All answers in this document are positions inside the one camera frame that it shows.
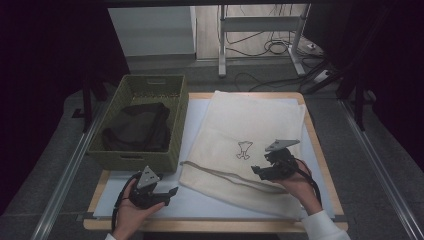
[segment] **white sleeve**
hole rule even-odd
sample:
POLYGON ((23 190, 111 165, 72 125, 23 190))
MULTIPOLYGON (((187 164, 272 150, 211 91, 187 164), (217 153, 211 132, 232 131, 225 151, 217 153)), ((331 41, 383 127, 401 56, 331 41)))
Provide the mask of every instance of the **white sleeve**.
POLYGON ((112 234, 108 233, 105 240, 116 240, 112 234))
POLYGON ((347 233, 338 228, 325 210, 302 219, 309 240, 349 240, 347 233))

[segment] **wooden floor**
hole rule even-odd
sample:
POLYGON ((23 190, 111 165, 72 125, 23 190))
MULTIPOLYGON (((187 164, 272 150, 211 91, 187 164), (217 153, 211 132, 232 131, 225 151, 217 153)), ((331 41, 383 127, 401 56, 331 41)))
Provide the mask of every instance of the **wooden floor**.
MULTIPOLYGON (((227 16, 299 16, 305 5, 304 4, 274 4, 274 5, 231 5, 226 6, 227 16)), ((217 58, 219 52, 219 6, 197 6, 197 58, 211 59, 217 58)), ((265 47, 267 41, 273 39, 281 39, 285 41, 293 41, 294 33, 288 32, 263 32, 263 33, 227 33, 225 46, 227 49, 226 56, 246 57, 250 56, 281 56, 272 52, 266 52, 265 47)), ((284 52, 283 55, 288 56, 285 52, 284 45, 274 45, 271 50, 276 53, 284 52)))

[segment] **wooden table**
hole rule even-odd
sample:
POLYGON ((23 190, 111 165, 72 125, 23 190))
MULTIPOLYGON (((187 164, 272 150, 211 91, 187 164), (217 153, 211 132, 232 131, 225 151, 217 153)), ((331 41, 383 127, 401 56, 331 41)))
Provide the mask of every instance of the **wooden table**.
MULTIPOLYGON (((305 104, 303 96, 299 93, 294 92, 264 92, 264 93, 239 93, 247 96, 259 97, 259 98, 292 98, 297 99, 299 104, 305 104)), ((190 93, 190 99, 210 99, 213 93, 190 93)), ((336 189, 331 178, 331 174, 328 170, 327 163, 321 150, 317 135, 315 133, 314 126, 311 121, 309 112, 305 113, 305 125, 312 142, 312 146, 318 161, 318 166, 324 178, 324 183, 327 187, 330 201, 333 205, 334 214, 341 219, 344 219, 344 212, 341 207, 339 197, 337 196, 336 189)), ((92 213, 96 209, 97 203, 103 190, 106 186, 106 182, 109 178, 110 171, 104 170, 100 176, 99 183, 94 192, 90 206, 87 212, 92 213)), ((336 225, 344 230, 348 229, 348 224, 345 220, 336 221, 336 225)), ((111 222, 110 219, 85 219, 84 227, 89 230, 110 230, 111 222)), ((162 220, 152 219, 147 220, 140 228, 141 231, 145 232, 210 232, 210 233, 285 233, 285 232, 304 232, 304 228, 301 222, 293 220, 267 220, 258 221, 252 219, 246 220, 162 220)))

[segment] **crate handle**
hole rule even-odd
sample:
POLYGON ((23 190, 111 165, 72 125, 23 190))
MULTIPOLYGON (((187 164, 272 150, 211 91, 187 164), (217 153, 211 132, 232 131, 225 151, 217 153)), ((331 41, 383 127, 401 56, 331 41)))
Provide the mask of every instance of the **crate handle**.
POLYGON ((147 84, 166 84, 165 78, 148 78, 147 84))
POLYGON ((120 156, 121 160, 137 160, 137 161, 144 161, 144 158, 142 156, 120 156))

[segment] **hand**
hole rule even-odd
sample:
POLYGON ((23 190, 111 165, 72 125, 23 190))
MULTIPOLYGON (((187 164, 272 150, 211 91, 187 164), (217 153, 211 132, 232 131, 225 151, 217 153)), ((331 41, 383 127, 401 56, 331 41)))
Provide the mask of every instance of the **hand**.
MULTIPOLYGON (((305 173, 309 173, 309 175, 312 176, 311 170, 309 170, 304 161, 297 159, 297 163, 300 170, 305 173)), ((273 180, 271 182, 281 184, 287 192, 299 199, 300 203, 305 207, 308 215, 322 211, 321 204, 315 196, 314 188, 299 173, 296 172, 293 176, 284 180, 273 180)))
POLYGON ((115 231, 112 235, 117 240, 130 238, 137 229, 143 224, 144 220, 153 213, 159 211, 165 203, 158 203, 148 209, 139 209, 129 199, 132 186, 135 184, 133 179, 127 186, 122 197, 121 205, 119 205, 117 223, 115 231))

